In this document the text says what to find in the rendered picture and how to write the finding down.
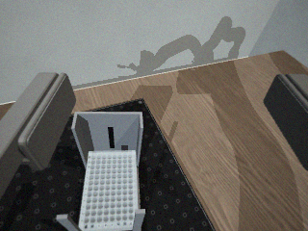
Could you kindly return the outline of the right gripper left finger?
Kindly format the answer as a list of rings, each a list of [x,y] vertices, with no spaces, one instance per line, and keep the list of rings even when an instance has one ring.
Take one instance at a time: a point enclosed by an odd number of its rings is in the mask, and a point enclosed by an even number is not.
[[[38,73],[0,120],[0,199],[20,165],[45,170],[76,97],[66,73]]]

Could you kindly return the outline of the black flat base plate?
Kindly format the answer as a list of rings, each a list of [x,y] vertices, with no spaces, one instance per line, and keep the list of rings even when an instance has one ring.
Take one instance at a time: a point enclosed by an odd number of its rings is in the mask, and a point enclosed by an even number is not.
[[[141,231],[216,231],[143,98],[87,112],[142,112],[139,161]],[[20,165],[0,199],[0,231],[68,231],[78,225],[86,169],[70,115],[45,170]]]

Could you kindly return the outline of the clear well plate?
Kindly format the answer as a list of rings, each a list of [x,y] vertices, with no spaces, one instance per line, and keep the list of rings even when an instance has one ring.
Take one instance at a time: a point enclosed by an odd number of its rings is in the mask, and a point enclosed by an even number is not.
[[[89,151],[81,230],[132,230],[137,209],[136,150]]]

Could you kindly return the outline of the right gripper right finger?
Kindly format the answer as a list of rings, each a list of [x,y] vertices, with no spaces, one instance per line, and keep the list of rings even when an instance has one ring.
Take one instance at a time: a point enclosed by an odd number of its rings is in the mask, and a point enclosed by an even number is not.
[[[264,104],[308,171],[308,76],[277,74],[264,98]]]

